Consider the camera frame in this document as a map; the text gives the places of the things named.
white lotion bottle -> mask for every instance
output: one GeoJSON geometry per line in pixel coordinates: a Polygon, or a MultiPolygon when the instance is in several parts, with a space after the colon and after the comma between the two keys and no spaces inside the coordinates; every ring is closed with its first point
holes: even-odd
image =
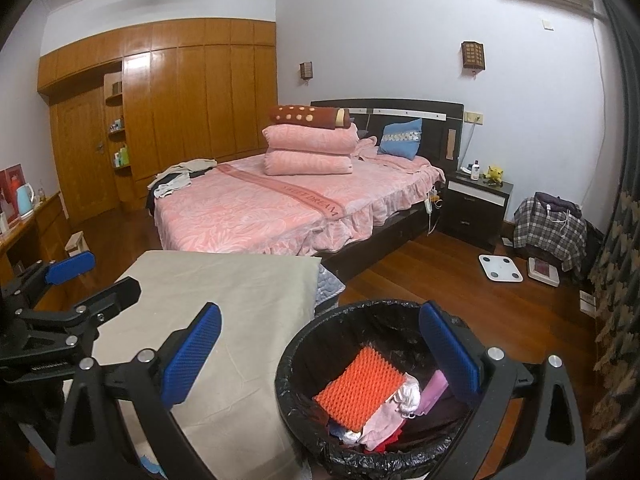
{"type": "Polygon", "coordinates": [[[471,167],[471,180],[478,180],[479,178],[480,178],[480,165],[476,160],[476,162],[471,167]]]}

orange sponge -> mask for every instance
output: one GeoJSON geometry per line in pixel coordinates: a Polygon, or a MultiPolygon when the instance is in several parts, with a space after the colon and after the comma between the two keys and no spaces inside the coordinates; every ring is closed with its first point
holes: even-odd
{"type": "Polygon", "coordinates": [[[367,346],[314,399],[338,424],[357,433],[403,383],[404,375],[367,346]]]}

curtain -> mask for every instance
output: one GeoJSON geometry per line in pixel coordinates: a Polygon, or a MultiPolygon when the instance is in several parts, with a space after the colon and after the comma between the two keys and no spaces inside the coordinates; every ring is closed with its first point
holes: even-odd
{"type": "Polygon", "coordinates": [[[632,28],[604,0],[625,93],[625,153],[610,229],[590,279],[595,286],[598,361],[606,389],[591,414],[590,477],[616,463],[640,425],[640,50],[632,28]]]}

blue kettle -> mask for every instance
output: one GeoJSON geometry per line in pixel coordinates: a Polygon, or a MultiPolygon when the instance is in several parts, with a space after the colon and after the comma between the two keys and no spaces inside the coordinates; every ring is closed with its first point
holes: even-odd
{"type": "Polygon", "coordinates": [[[33,187],[31,187],[31,184],[20,186],[15,191],[15,195],[18,199],[18,212],[20,216],[27,216],[33,211],[33,197],[35,196],[33,187]]]}

blue gripper pad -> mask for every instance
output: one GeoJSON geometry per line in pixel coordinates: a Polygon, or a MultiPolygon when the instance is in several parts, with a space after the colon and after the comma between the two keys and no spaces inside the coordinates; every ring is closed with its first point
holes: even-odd
{"type": "Polygon", "coordinates": [[[438,367],[447,378],[453,395],[474,407],[480,396],[480,370],[437,308],[429,301],[420,308],[420,334],[438,367]]]}
{"type": "Polygon", "coordinates": [[[220,308],[216,304],[207,303],[186,330],[189,332],[186,339],[162,376],[160,397],[167,409],[184,402],[216,344],[222,331],[220,308]]]}
{"type": "Polygon", "coordinates": [[[61,285],[69,280],[84,274],[95,267],[95,256],[86,251],[62,260],[56,264],[51,264],[45,280],[51,285],[61,285]]]}

